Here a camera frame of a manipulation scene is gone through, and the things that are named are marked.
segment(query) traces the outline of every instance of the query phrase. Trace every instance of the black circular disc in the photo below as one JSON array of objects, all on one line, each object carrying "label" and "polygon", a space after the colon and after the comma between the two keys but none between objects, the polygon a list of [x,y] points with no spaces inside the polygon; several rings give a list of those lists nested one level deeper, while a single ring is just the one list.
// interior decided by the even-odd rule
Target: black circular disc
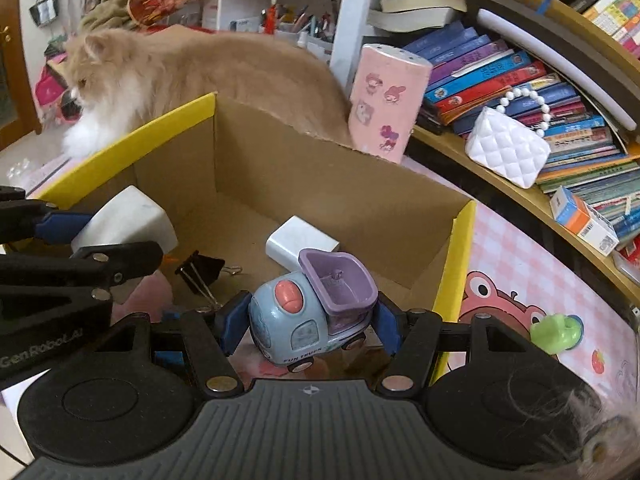
[{"label": "black circular disc", "polygon": [[569,393],[577,381],[557,362],[503,354],[440,378],[425,409],[436,432],[477,462],[516,469],[563,463],[579,448]]},{"label": "black circular disc", "polygon": [[190,388],[169,371],[130,352],[96,352],[33,383],[18,423],[34,455],[99,466],[168,444],[193,411]]}]

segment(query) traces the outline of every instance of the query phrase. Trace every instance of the red button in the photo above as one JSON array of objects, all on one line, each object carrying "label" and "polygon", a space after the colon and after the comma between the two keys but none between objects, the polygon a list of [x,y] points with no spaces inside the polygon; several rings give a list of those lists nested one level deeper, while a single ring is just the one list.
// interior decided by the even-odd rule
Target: red button
[{"label": "red button", "polygon": [[275,288],[276,301],[290,314],[297,314],[302,310],[302,292],[291,280],[281,280]]}]

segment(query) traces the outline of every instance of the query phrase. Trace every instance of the wooden door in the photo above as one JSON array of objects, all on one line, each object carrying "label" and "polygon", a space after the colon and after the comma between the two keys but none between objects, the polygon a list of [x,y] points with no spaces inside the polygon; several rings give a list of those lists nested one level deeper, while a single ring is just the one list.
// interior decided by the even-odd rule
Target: wooden door
[{"label": "wooden door", "polygon": [[20,34],[19,0],[0,0],[0,150],[40,132]]}]

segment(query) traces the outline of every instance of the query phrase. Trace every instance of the pink pen holder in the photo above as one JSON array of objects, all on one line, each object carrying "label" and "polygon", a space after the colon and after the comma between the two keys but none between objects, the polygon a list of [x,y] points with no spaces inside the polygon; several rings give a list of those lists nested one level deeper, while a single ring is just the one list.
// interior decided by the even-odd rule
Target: pink pen holder
[{"label": "pink pen holder", "polygon": [[401,48],[362,47],[350,97],[349,131],[356,149],[401,161],[431,69],[429,61]]}]

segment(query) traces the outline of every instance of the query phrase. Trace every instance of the truck wheel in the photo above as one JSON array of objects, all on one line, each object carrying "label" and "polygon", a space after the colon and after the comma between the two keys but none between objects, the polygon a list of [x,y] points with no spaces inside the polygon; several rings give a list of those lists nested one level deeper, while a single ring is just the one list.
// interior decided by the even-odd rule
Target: truck wheel
[{"label": "truck wheel", "polygon": [[345,344],[343,344],[340,348],[343,350],[353,350],[354,348],[360,348],[364,345],[364,341],[367,338],[364,332],[360,332],[358,335],[349,339]]},{"label": "truck wheel", "polygon": [[287,365],[287,370],[292,374],[297,374],[309,368],[313,363],[314,359],[312,357],[307,357],[305,359],[300,359],[298,362]]}]

